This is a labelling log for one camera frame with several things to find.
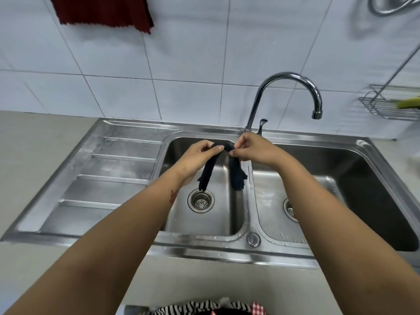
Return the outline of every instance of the wire rack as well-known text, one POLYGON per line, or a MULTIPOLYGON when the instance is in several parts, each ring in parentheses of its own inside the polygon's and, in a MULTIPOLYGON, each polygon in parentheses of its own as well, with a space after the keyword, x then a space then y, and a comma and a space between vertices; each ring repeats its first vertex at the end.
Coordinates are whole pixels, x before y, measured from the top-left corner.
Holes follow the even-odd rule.
POLYGON ((420 120, 419 108, 398 109, 397 103, 402 99, 420 96, 420 89, 402 86, 387 86, 386 91, 380 91, 383 86, 370 85, 371 89, 364 97, 359 100, 374 115, 379 115, 385 119, 398 119, 402 121, 418 121, 420 120), (386 98, 388 93, 390 96, 400 96, 401 98, 386 98))

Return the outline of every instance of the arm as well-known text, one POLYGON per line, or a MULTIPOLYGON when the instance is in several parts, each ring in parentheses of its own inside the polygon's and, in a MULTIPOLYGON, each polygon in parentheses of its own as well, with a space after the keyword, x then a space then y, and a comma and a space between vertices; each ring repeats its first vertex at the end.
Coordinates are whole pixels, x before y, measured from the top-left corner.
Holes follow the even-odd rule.
POLYGON ((207 150, 212 145, 191 145, 155 182, 76 241, 5 315, 115 314, 179 189, 223 150, 207 150))
POLYGON ((419 314, 420 277, 291 155, 253 133, 230 155, 276 170, 344 315, 419 314))

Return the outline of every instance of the person's left hand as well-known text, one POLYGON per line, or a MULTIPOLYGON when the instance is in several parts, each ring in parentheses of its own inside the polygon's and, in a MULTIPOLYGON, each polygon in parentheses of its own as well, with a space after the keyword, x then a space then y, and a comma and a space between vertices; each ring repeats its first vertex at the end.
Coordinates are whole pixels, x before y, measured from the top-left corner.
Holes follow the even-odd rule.
POLYGON ((201 140, 193 143, 182 157, 172 166, 172 170, 180 175, 181 185, 188 185, 194 178, 198 169, 202 168, 208 159, 220 153, 225 147, 213 147, 214 142, 208 140, 201 140))

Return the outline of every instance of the double bowl sink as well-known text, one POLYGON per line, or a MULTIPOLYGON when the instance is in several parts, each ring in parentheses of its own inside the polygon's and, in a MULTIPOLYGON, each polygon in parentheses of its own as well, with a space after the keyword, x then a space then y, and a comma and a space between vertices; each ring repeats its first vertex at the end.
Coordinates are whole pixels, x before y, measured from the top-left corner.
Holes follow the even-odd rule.
MULTIPOLYGON (((4 234, 2 241, 71 245, 103 217, 208 139, 233 144, 240 128, 100 119, 4 234)), ((420 267, 420 206, 368 138, 264 131, 414 267, 420 267)), ((206 191, 200 170, 178 193, 149 254, 318 266, 280 176, 241 163, 230 187, 222 152, 206 191)))

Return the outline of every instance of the drain hole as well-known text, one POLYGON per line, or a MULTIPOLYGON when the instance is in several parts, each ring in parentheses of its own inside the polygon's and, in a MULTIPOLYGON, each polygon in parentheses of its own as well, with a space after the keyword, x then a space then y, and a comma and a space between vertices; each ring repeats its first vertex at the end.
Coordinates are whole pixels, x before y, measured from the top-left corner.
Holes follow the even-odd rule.
POLYGON ((298 220, 296 218, 296 215, 294 214, 294 210, 293 210, 293 208, 291 206, 291 203, 290 203, 290 201, 288 199, 286 199, 283 202, 283 209, 284 209, 284 212, 286 213, 286 216, 288 216, 293 221, 298 222, 298 220))
POLYGON ((194 190, 188 196, 188 206, 191 210, 204 213, 213 207, 213 194, 206 191, 194 190))

